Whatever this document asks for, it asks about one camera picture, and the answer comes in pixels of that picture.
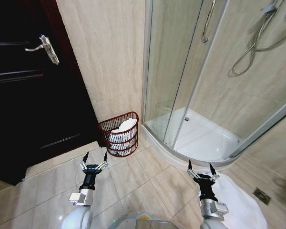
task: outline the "dark wooden door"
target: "dark wooden door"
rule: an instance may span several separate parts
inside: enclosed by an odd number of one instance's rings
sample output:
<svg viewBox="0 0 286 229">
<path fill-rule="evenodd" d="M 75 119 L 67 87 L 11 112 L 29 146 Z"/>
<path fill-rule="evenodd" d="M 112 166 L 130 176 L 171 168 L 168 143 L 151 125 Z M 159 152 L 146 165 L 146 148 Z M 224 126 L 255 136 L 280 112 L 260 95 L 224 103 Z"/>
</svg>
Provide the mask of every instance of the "dark wooden door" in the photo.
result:
<svg viewBox="0 0 286 229">
<path fill-rule="evenodd" d="M 44 49 L 49 37 L 60 63 Z M 97 120 L 55 0 L 0 0 L 0 179 L 100 140 Z"/>
</svg>

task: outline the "floor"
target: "floor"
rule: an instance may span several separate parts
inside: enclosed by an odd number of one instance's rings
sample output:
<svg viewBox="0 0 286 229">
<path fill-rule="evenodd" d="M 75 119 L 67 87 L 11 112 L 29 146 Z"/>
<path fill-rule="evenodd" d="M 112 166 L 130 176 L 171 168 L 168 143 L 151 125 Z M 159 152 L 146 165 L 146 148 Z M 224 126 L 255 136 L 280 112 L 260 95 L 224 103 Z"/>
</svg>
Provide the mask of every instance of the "floor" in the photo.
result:
<svg viewBox="0 0 286 229">
<path fill-rule="evenodd" d="M 40 172 L 15 187 L 0 192 L 0 229 L 58 229 L 74 207 L 68 202 L 84 174 L 82 156 Z M 100 163 L 104 148 L 89 154 L 89 163 Z M 109 166 L 96 178 L 93 229 L 107 229 L 113 220 L 129 212 L 147 212 L 174 220 L 187 229 L 202 220 L 198 186 L 184 171 L 163 161 L 139 137 L 136 152 L 128 157 L 108 157 Z M 272 197 L 269 206 L 258 201 L 270 229 L 286 228 L 286 181 L 244 155 L 225 170 L 238 186 L 251 194 L 255 187 Z"/>
<path fill-rule="evenodd" d="M 189 109 L 174 150 L 201 161 L 223 161 L 239 145 L 240 139 L 200 114 Z"/>
</svg>

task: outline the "white towel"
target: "white towel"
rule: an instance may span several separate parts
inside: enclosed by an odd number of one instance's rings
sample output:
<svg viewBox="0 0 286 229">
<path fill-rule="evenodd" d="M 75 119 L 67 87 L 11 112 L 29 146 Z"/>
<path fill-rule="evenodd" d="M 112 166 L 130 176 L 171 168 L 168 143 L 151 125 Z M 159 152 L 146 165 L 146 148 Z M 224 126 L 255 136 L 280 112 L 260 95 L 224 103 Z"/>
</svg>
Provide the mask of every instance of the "white towel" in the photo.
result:
<svg viewBox="0 0 286 229">
<path fill-rule="evenodd" d="M 124 132 L 126 130 L 131 129 L 136 123 L 137 123 L 136 118 L 129 118 L 128 120 L 122 122 L 119 129 L 112 130 L 111 133 Z M 116 143 L 126 142 L 134 136 L 135 132 L 136 132 L 136 128 L 128 133 L 123 133 L 120 135 L 109 135 L 109 141 L 116 142 Z"/>
</svg>

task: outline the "shower hose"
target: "shower hose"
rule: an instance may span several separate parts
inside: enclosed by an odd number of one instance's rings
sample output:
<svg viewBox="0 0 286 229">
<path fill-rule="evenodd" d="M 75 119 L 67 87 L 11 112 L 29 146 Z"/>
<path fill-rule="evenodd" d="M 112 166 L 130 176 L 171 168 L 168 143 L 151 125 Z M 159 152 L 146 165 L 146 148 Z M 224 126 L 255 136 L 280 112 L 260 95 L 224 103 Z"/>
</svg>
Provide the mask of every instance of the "shower hose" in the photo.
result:
<svg viewBox="0 0 286 229">
<path fill-rule="evenodd" d="M 275 18 L 276 14 L 278 13 L 278 11 L 281 8 L 281 6 L 283 5 L 284 1 L 285 0 L 282 0 L 277 8 L 274 7 L 274 5 L 277 3 L 277 1 L 275 1 L 274 4 L 273 4 L 272 9 L 269 10 L 268 12 L 264 13 L 264 15 L 263 15 L 263 17 L 261 19 L 261 23 L 258 26 L 256 32 L 254 33 L 254 35 L 253 35 L 253 37 L 252 37 L 252 39 L 251 39 L 251 41 L 249 43 L 249 48 L 244 52 L 244 54 L 233 65 L 233 67 L 231 69 L 233 74 L 235 74 L 235 75 L 242 75 L 242 74 L 244 74 L 252 66 L 257 52 L 264 52 L 264 51 L 268 51 L 268 50 L 274 49 L 275 47 L 277 47 L 278 45 L 282 44 L 286 40 L 286 35 L 285 35 L 283 38 L 281 38 L 280 40 L 278 40 L 277 42 L 275 42 L 274 44 L 272 44 L 272 45 L 270 45 L 270 46 L 268 46 L 266 48 L 258 48 L 257 47 L 257 45 L 259 43 L 259 40 L 261 39 L 262 35 L 265 33 L 265 31 L 269 27 L 269 25 L 272 22 L 272 20 Z M 250 53 L 250 59 L 249 59 L 248 66 L 242 72 L 237 72 L 235 70 L 236 67 L 238 66 L 238 64 L 244 59 L 244 57 L 248 53 Z"/>
</svg>

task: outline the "silver door handle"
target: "silver door handle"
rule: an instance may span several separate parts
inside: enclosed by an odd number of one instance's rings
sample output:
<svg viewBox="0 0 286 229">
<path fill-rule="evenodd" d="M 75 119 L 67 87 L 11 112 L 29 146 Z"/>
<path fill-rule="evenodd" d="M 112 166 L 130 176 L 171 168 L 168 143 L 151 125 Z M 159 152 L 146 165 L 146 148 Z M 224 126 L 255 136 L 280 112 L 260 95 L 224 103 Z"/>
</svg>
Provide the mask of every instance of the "silver door handle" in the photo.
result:
<svg viewBox="0 0 286 229">
<path fill-rule="evenodd" d="M 216 0 L 213 0 L 213 1 L 212 1 L 211 8 L 210 8 L 210 11 L 209 11 L 209 13 L 208 13 L 208 17 L 207 17 L 206 22 L 205 22 L 205 25 L 204 25 L 204 31 L 202 32 L 202 36 L 201 36 L 201 41 L 202 41 L 202 43 L 206 43 L 206 42 L 208 41 L 208 38 L 205 37 L 205 34 L 206 34 L 206 31 L 208 30 L 208 26 L 209 26 L 209 23 L 210 23 L 210 19 L 211 19 L 211 17 L 212 17 L 213 11 L 214 11 L 215 3 L 216 3 Z"/>
<path fill-rule="evenodd" d="M 45 35 L 41 35 L 41 37 L 39 38 L 42 42 L 41 45 L 37 46 L 35 49 L 24 49 L 27 52 L 34 52 L 37 51 L 39 49 L 45 49 L 45 51 L 47 52 L 49 58 L 51 59 L 51 61 L 54 64 L 58 64 L 59 60 L 58 57 L 51 45 L 50 39 L 48 37 L 46 37 Z"/>
</svg>

